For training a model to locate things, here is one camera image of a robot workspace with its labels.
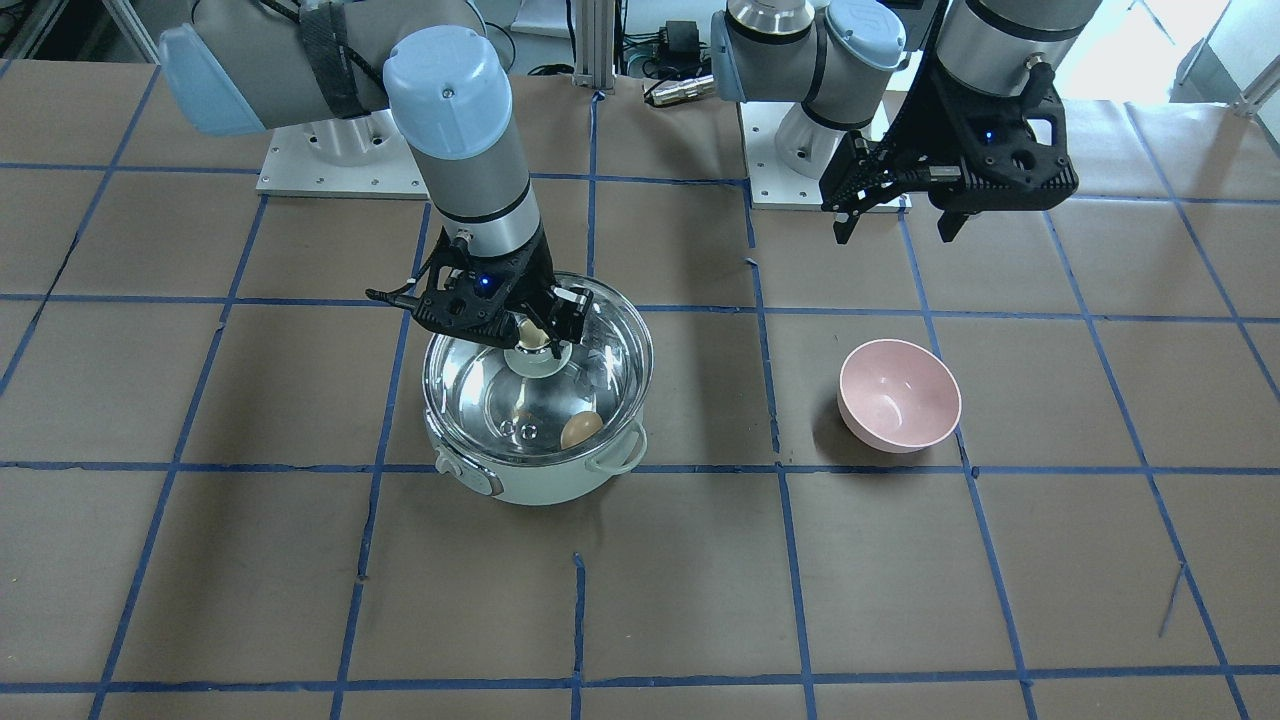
white electric pot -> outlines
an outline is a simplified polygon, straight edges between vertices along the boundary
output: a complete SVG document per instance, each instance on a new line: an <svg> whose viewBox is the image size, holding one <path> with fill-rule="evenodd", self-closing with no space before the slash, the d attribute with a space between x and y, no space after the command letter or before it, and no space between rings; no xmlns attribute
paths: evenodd
<svg viewBox="0 0 1280 720"><path fill-rule="evenodd" d="M557 279L594 295L582 341L564 346L567 361L552 363L559 370L538 377L503 350L448 336L431 338L422 365L436 469L516 505L581 497L631 471L649 448L643 415L653 342L640 313L599 281ZM564 447L566 424L584 414L595 414L599 429Z"/></svg>

metal pole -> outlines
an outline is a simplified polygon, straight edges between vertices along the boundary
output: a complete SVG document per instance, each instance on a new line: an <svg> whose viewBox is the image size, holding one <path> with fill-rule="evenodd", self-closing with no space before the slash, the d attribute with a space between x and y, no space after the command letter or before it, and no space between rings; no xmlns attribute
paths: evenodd
<svg viewBox="0 0 1280 720"><path fill-rule="evenodd" d="M111 14L115 27L120 28L120 33L133 44L142 58L151 64L159 64L160 54L156 51L156 44L151 40L147 27L142 24L142 19L138 18L133 4L129 0L102 0L102 6Z"/></svg>
<svg viewBox="0 0 1280 720"><path fill-rule="evenodd" d="M573 67L573 85L613 92L613 10L617 1L577 0L575 3L577 63Z"/></svg>

gray cylindrical link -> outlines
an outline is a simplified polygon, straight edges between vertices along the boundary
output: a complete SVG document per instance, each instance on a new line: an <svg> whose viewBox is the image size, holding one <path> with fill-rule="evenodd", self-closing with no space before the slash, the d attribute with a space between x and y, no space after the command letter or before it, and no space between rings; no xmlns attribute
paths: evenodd
<svg viewBox="0 0 1280 720"><path fill-rule="evenodd" d="M794 42L769 45L735 32L731 24L733 61L746 99L772 102L794 102L804 99L808 83L797 83L796 78L813 76L818 56L817 35L810 31Z"/></svg>
<svg viewBox="0 0 1280 720"><path fill-rule="evenodd" d="M348 3L347 44L374 68L413 31L456 24L484 33L465 0L365 0ZM333 117L311 64L298 42L297 26L257 3L202 0L192 24L232 82L268 128ZM387 108L387 96L365 73L355 73L365 109Z"/></svg>
<svg viewBox="0 0 1280 720"><path fill-rule="evenodd" d="M814 29L827 32L827 27ZM844 126L870 122L893 72L869 65L841 51L833 38L828 37L828 41L827 68L809 109L826 120Z"/></svg>
<svg viewBox="0 0 1280 720"><path fill-rule="evenodd" d="M979 0L992 13L1030 28L1064 31L1084 27L1102 0L1052 0L1028 3L1027 0Z"/></svg>
<svg viewBox="0 0 1280 720"><path fill-rule="evenodd" d="M485 220L481 223L462 222L442 214L442 224L451 237L457 237L460 231L471 233L471 242L467 251L477 258L495 258L520 250L538 233L538 225L543 222L541 211L538 209L538 199L534 197L534 188L529 188L529 195L520 201L506 215Z"/></svg>
<svg viewBox="0 0 1280 720"><path fill-rule="evenodd" d="M474 158L442 160L415 149L413 159L431 204L456 218L485 218L509 209L529 184L529 163L515 120L498 142Z"/></svg>
<svg viewBox="0 0 1280 720"><path fill-rule="evenodd" d="M1066 56L1075 37L1052 42L1007 35L956 0L938 36L938 60L964 85L988 95L1012 97L1029 76L1027 59L1039 53L1053 67Z"/></svg>

egg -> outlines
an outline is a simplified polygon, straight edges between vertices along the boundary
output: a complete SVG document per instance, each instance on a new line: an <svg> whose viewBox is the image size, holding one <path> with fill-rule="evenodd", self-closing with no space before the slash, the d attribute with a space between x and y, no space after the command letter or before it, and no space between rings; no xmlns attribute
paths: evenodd
<svg viewBox="0 0 1280 720"><path fill-rule="evenodd" d="M593 410L584 410L577 415L573 415L564 423L564 429L561 430L561 450L568 450L576 445L585 442L588 438L600 432L604 427L604 420L600 415Z"/></svg>
<svg viewBox="0 0 1280 720"><path fill-rule="evenodd" d="M520 323L520 346L525 350L539 350L547 347L547 343L550 341L550 336L535 325L532 320L525 319Z"/></svg>

pink bowl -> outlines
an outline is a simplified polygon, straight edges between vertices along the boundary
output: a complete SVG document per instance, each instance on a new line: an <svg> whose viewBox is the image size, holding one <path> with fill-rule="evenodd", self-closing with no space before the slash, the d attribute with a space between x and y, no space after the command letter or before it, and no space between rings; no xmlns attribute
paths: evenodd
<svg viewBox="0 0 1280 720"><path fill-rule="evenodd" d="M960 387L928 350L904 340L873 340L840 368L840 416L876 450L911 452L956 429Z"/></svg>

